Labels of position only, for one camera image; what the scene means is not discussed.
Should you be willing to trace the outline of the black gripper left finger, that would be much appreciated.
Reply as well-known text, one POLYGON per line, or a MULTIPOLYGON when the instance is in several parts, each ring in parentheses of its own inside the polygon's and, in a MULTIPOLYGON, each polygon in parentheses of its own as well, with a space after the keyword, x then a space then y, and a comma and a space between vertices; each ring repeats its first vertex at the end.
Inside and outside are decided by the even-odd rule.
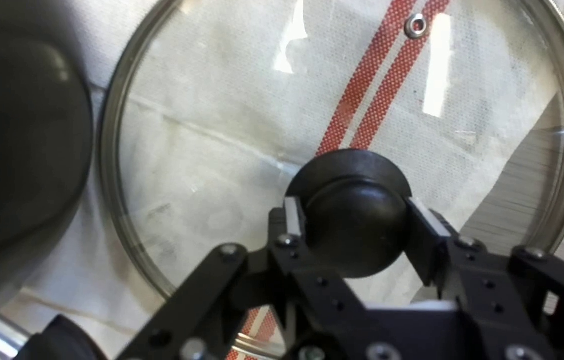
POLYGON ((273 208, 266 247, 248 251, 242 243, 222 243, 209 249, 118 360, 226 360, 252 310, 269 305, 286 314, 289 293, 273 251, 296 256, 302 228, 300 209, 273 208))

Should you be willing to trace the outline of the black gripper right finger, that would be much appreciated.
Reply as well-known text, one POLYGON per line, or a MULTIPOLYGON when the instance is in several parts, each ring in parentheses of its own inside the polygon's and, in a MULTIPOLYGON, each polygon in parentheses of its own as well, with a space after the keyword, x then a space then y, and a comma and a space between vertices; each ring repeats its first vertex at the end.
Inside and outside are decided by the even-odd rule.
POLYGON ((564 360, 564 259, 533 246, 489 253, 420 200, 405 204, 408 259, 425 285, 456 296, 483 360, 564 360))

